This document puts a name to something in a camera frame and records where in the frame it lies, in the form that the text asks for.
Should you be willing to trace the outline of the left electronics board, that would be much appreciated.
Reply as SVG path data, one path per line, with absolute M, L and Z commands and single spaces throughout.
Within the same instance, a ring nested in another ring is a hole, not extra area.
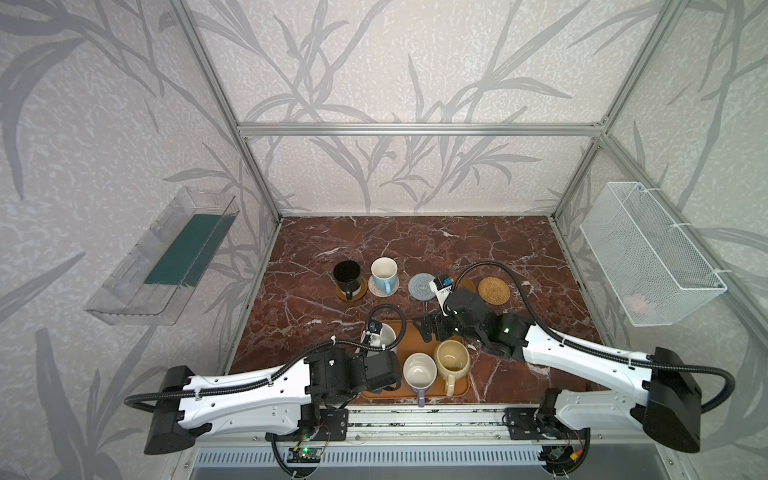
M 321 462 L 323 453 L 323 447 L 291 447 L 285 454 L 285 461 L 288 465 L 317 464 Z

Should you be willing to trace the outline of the cream woven zigzag coaster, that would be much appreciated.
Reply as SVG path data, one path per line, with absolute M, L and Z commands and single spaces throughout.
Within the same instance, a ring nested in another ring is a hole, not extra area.
M 370 293 L 379 298 L 391 297 L 394 293 L 398 291 L 399 287 L 400 287 L 400 281 L 398 278 L 395 279 L 395 283 L 391 285 L 390 290 L 379 289 L 378 284 L 376 283 L 376 278 L 374 276 L 371 276 L 368 279 L 368 289 Z

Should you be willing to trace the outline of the white speckled mug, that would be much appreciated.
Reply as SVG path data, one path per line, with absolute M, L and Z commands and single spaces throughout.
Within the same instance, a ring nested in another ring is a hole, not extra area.
M 384 341 L 385 348 L 393 345 L 397 339 L 397 334 L 390 325 L 383 324 L 382 339 Z

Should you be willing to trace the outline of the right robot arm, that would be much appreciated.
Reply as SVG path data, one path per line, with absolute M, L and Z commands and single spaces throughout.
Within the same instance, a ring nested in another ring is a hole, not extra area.
M 672 350 L 632 352 L 558 332 L 544 324 L 526 295 L 521 297 L 525 315 L 498 314 L 479 293 L 446 275 L 429 277 L 427 288 L 439 309 L 414 323 L 424 340 L 457 336 L 489 355 L 554 368 L 600 385 L 592 392 L 551 390 L 537 410 L 540 426 L 572 431 L 634 428 L 670 449 L 697 453 L 702 415 L 735 391 L 730 372 L 688 365 Z

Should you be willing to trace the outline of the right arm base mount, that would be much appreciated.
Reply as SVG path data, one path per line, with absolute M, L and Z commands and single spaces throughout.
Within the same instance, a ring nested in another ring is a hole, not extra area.
M 591 431 L 573 430 L 560 422 L 550 410 L 542 407 L 509 407 L 504 410 L 502 423 L 511 440 L 576 440 L 586 441 Z

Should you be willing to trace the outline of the brown wooden coaster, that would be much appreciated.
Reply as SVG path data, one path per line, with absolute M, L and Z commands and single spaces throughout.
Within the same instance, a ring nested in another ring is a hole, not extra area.
M 348 298 L 346 292 L 343 291 L 338 285 L 335 286 L 335 294 L 337 298 L 344 303 L 357 302 L 365 297 L 368 292 L 368 281 L 363 280 L 358 290 L 354 292 L 351 298 Z

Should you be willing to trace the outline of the orange plastic tray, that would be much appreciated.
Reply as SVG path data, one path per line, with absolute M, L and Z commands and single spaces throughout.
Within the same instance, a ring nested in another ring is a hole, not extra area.
M 408 356 L 414 353 L 425 353 L 432 355 L 439 342 L 432 340 L 424 342 L 419 331 L 412 325 L 407 324 L 407 331 L 402 342 L 397 346 L 397 357 L 400 366 L 403 366 Z M 472 381 L 469 374 L 456 382 L 454 395 L 450 399 L 464 397 L 471 389 Z M 395 401 L 416 401 L 417 394 L 407 385 L 405 381 L 397 390 L 382 390 L 380 393 L 363 392 L 361 397 L 371 402 L 395 402 Z M 425 394 L 427 400 L 447 398 L 446 383 L 438 376 L 436 382 L 427 390 Z

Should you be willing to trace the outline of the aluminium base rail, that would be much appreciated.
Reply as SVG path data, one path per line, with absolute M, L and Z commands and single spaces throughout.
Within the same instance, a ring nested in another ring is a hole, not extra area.
M 446 404 L 428 405 L 352 405 L 349 411 L 347 435 L 344 441 L 371 443 L 384 441 L 404 442 L 458 442 L 518 441 L 556 443 L 558 440 L 511 440 L 502 423 L 504 410 L 509 407 L 537 407 L 534 405 Z M 599 413 L 597 423 L 588 428 L 593 442 L 615 444 L 644 444 L 653 440 L 639 426 L 618 417 L 619 410 L 610 407 Z

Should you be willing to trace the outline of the black mug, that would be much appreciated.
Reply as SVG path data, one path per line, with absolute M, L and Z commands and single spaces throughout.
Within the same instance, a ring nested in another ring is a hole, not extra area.
M 333 268 L 333 280 L 347 301 L 351 301 L 362 288 L 362 270 L 354 260 L 344 260 Z

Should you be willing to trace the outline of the beige mug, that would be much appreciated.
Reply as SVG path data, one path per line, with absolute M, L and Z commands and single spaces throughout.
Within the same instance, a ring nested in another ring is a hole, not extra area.
M 456 394 L 458 383 L 464 379 L 471 368 L 471 358 L 466 346 L 457 340 L 440 342 L 433 352 L 439 377 L 444 382 L 445 394 Z

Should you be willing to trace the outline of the white and blue mug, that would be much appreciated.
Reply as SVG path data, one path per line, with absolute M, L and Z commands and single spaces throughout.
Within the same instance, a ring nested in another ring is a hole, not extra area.
M 389 257 L 380 257 L 371 265 L 371 276 L 376 278 L 379 289 L 390 290 L 395 279 L 398 278 L 398 265 L 395 260 Z

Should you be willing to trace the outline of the blue grey woven coaster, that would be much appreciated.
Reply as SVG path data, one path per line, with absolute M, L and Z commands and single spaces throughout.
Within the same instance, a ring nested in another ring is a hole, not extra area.
M 426 302 L 435 297 L 431 285 L 434 282 L 435 277 L 429 273 L 415 274 L 408 283 L 408 291 L 410 296 L 421 302 Z

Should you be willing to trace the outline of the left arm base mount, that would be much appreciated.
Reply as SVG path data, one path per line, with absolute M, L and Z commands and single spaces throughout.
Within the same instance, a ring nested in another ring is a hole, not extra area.
M 349 411 L 346 409 L 301 407 L 298 427 L 285 435 L 267 433 L 267 441 L 344 441 L 347 435 Z

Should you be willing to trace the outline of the electronics board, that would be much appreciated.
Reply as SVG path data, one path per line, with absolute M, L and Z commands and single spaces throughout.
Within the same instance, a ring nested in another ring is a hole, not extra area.
M 285 454 L 285 461 L 288 465 L 317 464 L 321 462 L 323 453 L 323 447 L 291 447 Z
M 539 459 L 545 463 L 564 465 L 577 463 L 584 453 L 583 448 L 571 445 L 544 446 Z

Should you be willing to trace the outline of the white and purple mug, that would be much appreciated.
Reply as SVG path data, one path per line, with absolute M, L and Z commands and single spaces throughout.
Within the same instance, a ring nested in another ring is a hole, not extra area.
M 426 394 L 438 376 L 434 359 L 426 353 L 413 353 L 403 364 L 403 379 L 417 397 L 419 408 L 426 405 Z

